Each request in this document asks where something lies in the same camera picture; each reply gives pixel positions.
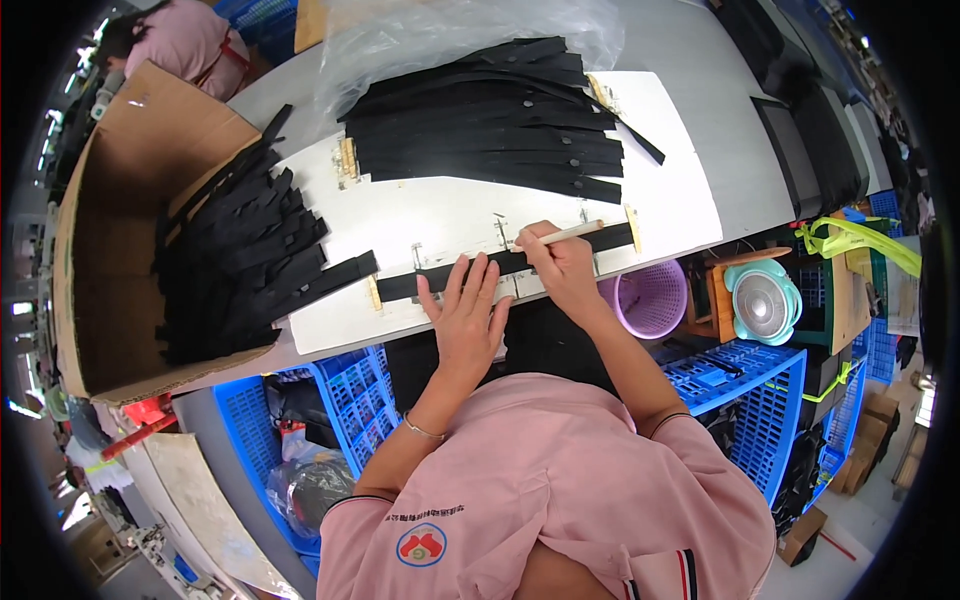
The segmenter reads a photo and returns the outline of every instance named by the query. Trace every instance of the hand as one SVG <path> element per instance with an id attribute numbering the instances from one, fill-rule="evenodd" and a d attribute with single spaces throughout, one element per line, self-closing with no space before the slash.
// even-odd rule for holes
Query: hand
<path id="1" fill-rule="evenodd" d="M 571 321 L 588 329 L 597 316 L 609 311 L 593 276 L 593 249 L 590 242 L 579 237 L 544 246 L 539 238 L 560 231 L 549 221 L 540 221 L 520 230 L 516 244 L 527 255 L 540 276 L 540 282 L 550 299 Z"/>
<path id="2" fill-rule="evenodd" d="M 513 296 L 500 299 L 490 315 L 500 267 L 480 252 L 473 260 L 467 283 L 463 284 L 469 261 L 457 258 L 446 282 L 444 306 L 441 308 L 430 293 L 426 277 L 417 276 L 417 295 L 427 317 L 437 331 L 440 366 L 437 373 L 462 386 L 467 397 L 487 374 L 496 351 L 500 348 L 503 328 Z"/>

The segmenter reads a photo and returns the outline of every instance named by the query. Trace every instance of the clear plastic sheet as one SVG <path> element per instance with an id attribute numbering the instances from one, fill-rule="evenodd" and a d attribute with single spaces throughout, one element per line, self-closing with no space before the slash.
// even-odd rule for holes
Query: clear plastic sheet
<path id="1" fill-rule="evenodd" d="M 459 59 L 515 37 L 563 36 L 585 71 L 609 71 L 624 27 L 610 0 L 325 0 L 314 134 L 338 131 L 370 84 Z"/>
<path id="2" fill-rule="evenodd" d="M 320 535 L 326 511 L 353 492 L 356 481 L 344 453 L 322 448 L 316 454 L 283 463 L 270 471 L 267 497 L 290 527 L 304 538 Z"/>

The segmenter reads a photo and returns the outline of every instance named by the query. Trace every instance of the wooden stick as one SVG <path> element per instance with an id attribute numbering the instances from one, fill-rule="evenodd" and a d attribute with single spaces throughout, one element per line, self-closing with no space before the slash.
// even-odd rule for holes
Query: wooden stick
<path id="1" fill-rule="evenodd" d="M 540 243 L 546 246 L 547 244 L 562 242 L 563 240 L 568 240 L 571 237 L 578 237 L 580 235 L 584 235 L 585 233 L 593 233 L 594 231 L 599 231 L 602 228 L 603 221 L 597 219 L 596 221 L 582 223 L 576 227 L 555 231 L 554 233 L 548 233 L 540 239 Z M 510 252 L 523 252 L 523 248 L 514 244 L 514 246 L 510 248 Z"/>

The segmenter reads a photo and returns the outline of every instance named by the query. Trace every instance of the woman's right hand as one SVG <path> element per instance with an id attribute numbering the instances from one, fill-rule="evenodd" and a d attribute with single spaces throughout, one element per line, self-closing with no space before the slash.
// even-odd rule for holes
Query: woman's right hand
<path id="1" fill-rule="evenodd" d="M 544 246 L 540 238 L 560 231 L 549 221 L 540 221 L 520 230 L 515 243 L 523 248 L 527 263 L 537 270 L 540 282 L 550 299 L 571 321 L 582 329 L 599 316 L 610 312 L 607 302 L 597 291 L 593 275 L 593 249 L 579 237 Z"/>

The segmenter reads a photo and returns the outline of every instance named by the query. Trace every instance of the purple basket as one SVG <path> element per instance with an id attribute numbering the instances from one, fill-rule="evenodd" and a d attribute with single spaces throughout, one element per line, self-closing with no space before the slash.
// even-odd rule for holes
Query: purple basket
<path id="1" fill-rule="evenodd" d="M 627 331 L 643 340 L 670 333 L 686 311 L 686 278 L 676 260 L 600 281 L 597 287 Z"/>

